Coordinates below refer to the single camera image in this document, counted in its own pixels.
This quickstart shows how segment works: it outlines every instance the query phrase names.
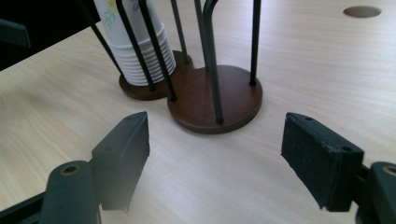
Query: paper cup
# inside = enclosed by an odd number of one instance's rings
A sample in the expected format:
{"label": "paper cup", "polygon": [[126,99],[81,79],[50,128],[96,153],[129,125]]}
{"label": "paper cup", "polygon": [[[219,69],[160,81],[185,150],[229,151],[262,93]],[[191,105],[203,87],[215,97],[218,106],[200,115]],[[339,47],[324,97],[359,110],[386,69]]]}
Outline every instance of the paper cup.
{"label": "paper cup", "polygon": [[[93,0],[93,2],[95,3],[99,17],[105,27],[108,40],[115,45],[130,45],[131,41],[126,33],[125,26],[117,9],[116,0]],[[122,3],[127,13],[129,23],[131,23],[132,29],[134,30],[137,42],[140,43],[149,39],[149,33],[143,20],[138,1],[123,0]],[[151,0],[147,0],[147,4],[154,30],[156,33],[159,33],[163,25],[158,16],[157,9]]]}

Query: light wood tabletop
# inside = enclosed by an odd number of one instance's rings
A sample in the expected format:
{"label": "light wood tabletop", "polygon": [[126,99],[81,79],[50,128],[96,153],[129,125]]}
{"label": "light wood tabletop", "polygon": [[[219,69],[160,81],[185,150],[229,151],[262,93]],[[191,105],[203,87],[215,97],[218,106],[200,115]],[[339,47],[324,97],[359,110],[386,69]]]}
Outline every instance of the light wood tabletop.
{"label": "light wood tabletop", "polygon": [[[218,64],[250,69],[252,5],[218,2]],[[343,13],[357,5],[382,12],[365,19]],[[172,48],[180,50],[170,2],[156,6]],[[194,3],[178,6],[188,53],[201,68]],[[55,167],[88,161],[122,118],[147,111],[151,151],[130,211],[102,211],[104,223],[355,223],[356,204],[349,213],[319,210],[280,156],[285,115],[322,122],[365,150],[367,166],[396,162],[395,11],[390,0],[263,1],[262,108],[225,134],[186,131],[166,99],[126,96],[90,28],[3,70],[0,210],[43,192]]]}

